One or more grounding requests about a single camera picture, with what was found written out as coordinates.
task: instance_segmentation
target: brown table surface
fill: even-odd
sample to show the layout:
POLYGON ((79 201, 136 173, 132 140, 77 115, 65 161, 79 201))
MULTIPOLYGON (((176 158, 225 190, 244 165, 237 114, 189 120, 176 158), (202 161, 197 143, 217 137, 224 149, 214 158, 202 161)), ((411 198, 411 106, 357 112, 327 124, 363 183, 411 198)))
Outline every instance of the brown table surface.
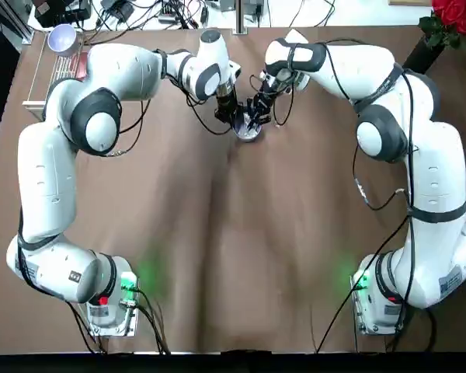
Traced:
MULTIPOLYGON (((421 33, 415 27, 302 29, 311 41, 358 37, 390 49, 403 62, 421 33)), ((249 76, 259 74, 269 42, 286 29, 224 31, 230 57, 242 66, 241 98, 252 96, 249 76)), ((198 48, 200 31, 132 32, 121 43, 172 51, 198 48)), ((17 139, 34 123, 22 106, 42 36, 25 47, 0 127, 0 354, 84 350, 73 316, 57 299, 29 289, 5 265, 18 224, 17 139)), ((48 80, 42 69, 40 78, 48 80)), ((440 120, 461 132, 466 151, 466 51, 445 51, 429 71, 442 93, 440 120)), ((277 110, 286 113, 289 97, 277 110)), ((199 108, 214 126, 212 99, 199 108)), ((124 104, 123 127, 139 115, 124 104)), ((356 115, 344 100, 312 82, 295 96, 286 127, 267 127, 255 144, 233 134, 208 134, 164 82, 153 99, 134 150, 118 159, 80 154, 78 217, 66 236, 85 248, 120 254, 142 275, 144 289, 164 308, 172 350, 312 350, 309 305, 316 343, 349 290, 349 275, 374 252, 405 213, 397 199, 374 213, 353 183, 351 161, 356 115)), ((126 148, 135 133, 118 147, 126 148)), ((360 155, 359 178, 374 201, 405 185, 402 164, 360 155)), ((389 249, 402 246, 401 232, 389 249)), ((466 283, 433 308, 436 350, 466 350, 466 283)), ((429 323, 417 312, 402 348, 422 350, 429 323)), ((383 337, 359 337, 360 350, 383 350, 383 337)), ((324 351, 352 351, 353 320, 347 305, 324 351)), ((110 351, 155 350, 144 319, 137 337, 110 341, 110 351)))

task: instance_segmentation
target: metal rack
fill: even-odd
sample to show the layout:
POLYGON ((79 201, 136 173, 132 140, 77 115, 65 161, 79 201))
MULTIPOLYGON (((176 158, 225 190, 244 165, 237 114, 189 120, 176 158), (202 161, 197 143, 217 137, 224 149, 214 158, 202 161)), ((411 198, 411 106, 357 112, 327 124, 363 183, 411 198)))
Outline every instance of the metal rack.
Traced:
MULTIPOLYGON (((47 44, 47 35, 45 34, 44 39, 43 39, 43 44, 40 50, 40 56, 38 57, 37 66, 34 71, 33 81, 31 82, 30 92, 28 93, 27 99, 23 101, 23 106, 29 112, 31 112, 31 114, 34 115, 35 118, 38 120, 43 120, 42 112, 43 112, 43 108, 45 107, 45 101, 47 100, 47 94, 45 93, 45 95, 43 97, 40 97, 40 100, 38 100, 36 97, 33 97, 33 90, 35 88, 35 84, 37 84, 37 74, 38 74, 38 71, 40 70, 42 59, 44 55, 46 54, 46 52, 48 51, 48 47, 47 48, 45 47, 46 44, 47 44)), ((79 49, 76 51, 75 54, 73 54, 70 57, 56 56, 54 66, 52 68, 52 74, 50 76, 50 82, 48 84, 48 88, 50 88, 58 79, 75 78, 76 71, 78 70, 78 66, 79 66, 80 55, 83 50, 83 45, 84 43, 82 39, 79 49)))

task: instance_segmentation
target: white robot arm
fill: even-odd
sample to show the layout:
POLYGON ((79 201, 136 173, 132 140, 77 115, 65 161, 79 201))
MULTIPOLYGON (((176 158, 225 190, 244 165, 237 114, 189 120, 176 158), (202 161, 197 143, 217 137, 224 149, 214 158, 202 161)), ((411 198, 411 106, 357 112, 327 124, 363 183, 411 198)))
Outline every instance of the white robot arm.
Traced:
POLYGON ((88 302, 88 318, 99 335, 126 335, 130 311, 120 303, 127 284, 136 286, 137 280, 125 259, 83 249, 64 237, 76 216, 75 156, 78 150, 109 153, 119 135, 121 101, 151 99, 164 78, 195 99, 214 95, 228 79, 224 75, 230 71, 220 68, 224 59, 229 62, 228 52, 219 32, 205 34, 196 56, 123 44, 93 47, 86 79, 51 87, 44 122, 19 136, 22 208, 7 264, 37 290, 67 302, 88 302))
POLYGON ((353 276, 354 283, 361 279, 354 292, 360 330, 369 334, 395 333, 400 304, 408 293, 412 255, 407 302, 414 307, 441 302, 466 280, 461 138, 455 127, 430 119, 440 104, 434 83, 411 71, 405 72, 406 81, 402 73, 391 52, 382 47, 310 44, 292 30, 286 39, 269 45, 263 87, 249 111, 254 122, 250 125, 259 126, 256 120, 269 114, 280 92, 292 83, 303 89, 310 78, 353 104, 358 114, 356 138, 364 153, 380 161, 402 160, 408 170, 412 166, 413 185, 409 178, 408 185, 409 200, 414 202, 408 211, 414 252, 409 229, 404 247, 376 256, 373 263, 374 256, 367 256, 353 276), (407 156, 410 125, 412 165, 407 156))

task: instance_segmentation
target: green led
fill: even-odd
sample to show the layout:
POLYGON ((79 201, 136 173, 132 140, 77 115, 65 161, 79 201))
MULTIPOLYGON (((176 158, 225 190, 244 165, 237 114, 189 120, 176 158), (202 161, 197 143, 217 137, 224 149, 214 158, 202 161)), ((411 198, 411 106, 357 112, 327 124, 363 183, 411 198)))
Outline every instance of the green led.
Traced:
POLYGON ((360 278, 359 282, 357 283, 356 288, 357 289, 367 288, 367 279, 369 278, 369 276, 370 276, 369 270, 366 270, 366 271, 358 270, 356 274, 354 274, 354 281, 357 281, 360 278))
POLYGON ((124 301, 133 301, 136 298, 137 277, 133 272, 123 272, 121 274, 121 290, 123 291, 122 299, 124 301))

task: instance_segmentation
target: white bowl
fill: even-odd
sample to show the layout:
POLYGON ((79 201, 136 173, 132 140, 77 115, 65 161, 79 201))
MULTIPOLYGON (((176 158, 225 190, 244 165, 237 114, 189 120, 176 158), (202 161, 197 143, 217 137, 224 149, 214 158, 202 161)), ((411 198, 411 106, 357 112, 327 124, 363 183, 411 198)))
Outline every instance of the white bowl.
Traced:
POLYGON ((80 46, 80 38, 73 26, 63 23, 56 26, 48 34, 48 47, 59 56, 69 57, 76 53, 80 46))

